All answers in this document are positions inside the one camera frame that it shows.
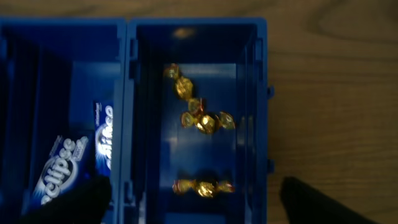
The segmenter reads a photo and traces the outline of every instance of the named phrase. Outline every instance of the blue container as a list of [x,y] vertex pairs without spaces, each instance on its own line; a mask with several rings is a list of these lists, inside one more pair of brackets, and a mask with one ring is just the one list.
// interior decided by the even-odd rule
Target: blue container
[[[0,19],[0,212],[27,212],[58,134],[94,130],[93,101],[114,100],[105,223],[266,223],[267,31],[263,19]],[[177,63],[208,111],[238,127],[183,129]],[[233,194],[178,197],[175,179],[230,180]]]
[[[0,134],[2,222],[27,212],[57,135],[94,130],[94,100],[114,99],[113,144],[120,148],[125,36],[122,19],[0,20],[1,81],[7,87]],[[114,165],[111,181],[118,185]],[[115,189],[112,203],[117,201]],[[111,205],[108,213],[116,209]],[[116,223],[114,217],[106,222]]]

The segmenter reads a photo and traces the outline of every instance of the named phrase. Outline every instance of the brown wooden background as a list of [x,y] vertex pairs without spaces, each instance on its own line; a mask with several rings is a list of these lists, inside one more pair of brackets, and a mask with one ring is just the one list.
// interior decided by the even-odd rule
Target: brown wooden background
[[397,0],[0,0],[0,15],[265,17],[269,223],[287,223],[287,175],[398,223]]

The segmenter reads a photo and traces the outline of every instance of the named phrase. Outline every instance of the wooden surface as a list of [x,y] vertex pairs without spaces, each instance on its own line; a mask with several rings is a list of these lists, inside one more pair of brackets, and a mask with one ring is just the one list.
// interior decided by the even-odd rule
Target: wooden surface
[[1,15],[261,16],[269,25],[269,223],[294,175],[398,222],[398,1],[0,0]]

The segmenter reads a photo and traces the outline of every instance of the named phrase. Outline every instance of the wooden table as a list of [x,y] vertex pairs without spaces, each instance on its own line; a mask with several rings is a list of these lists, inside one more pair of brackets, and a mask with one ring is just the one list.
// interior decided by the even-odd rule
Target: wooden table
[[398,1],[0,0],[1,15],[261,16],[269,26],[269,223],[294,175],[364,216],[398,221]]

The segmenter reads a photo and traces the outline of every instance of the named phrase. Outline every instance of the gold candy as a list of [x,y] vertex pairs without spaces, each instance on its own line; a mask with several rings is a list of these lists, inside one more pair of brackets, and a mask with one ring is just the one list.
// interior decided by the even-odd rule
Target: gold candy
[[165,77],[172,78],[174,80],[177,80],[180,78],[181,73],[180,73],[180,67],[177,64],[171,64],[169,68],[166,68],[163,72]]
[[198,122],[198,118],[194,117],[191,113],[189,112],[184,112],[181,114],[181,125],[184,128],[193,126]]
[[220,112],[220,125],[225,129],[235,129],[234,118],[229,113]]
[[212,198],[217,194],[217,189],[212,183],[199,182],[195,186],[195,191],[201,197]]
[[235,191],[235,188],[228,181],[221,181],[220,183],[217,184],[217,191],[233,193]]
[[193,187],[191,180],[176,180],[173,184],[173,191],[178,195],[185,194],[189,189]]
[[220,121],[217,115],[206,114],[199,119],[197,128],[204,134],[213,134],[218,130]]
[[192,98],[188,100],[188,111],[194,115],[198,116],[203,114],[205,110],[205,101],[203,98]]
[[174,89],[181,100],[189,100],[193,94],[193,84],[189,78],[180,77],[174,83]]

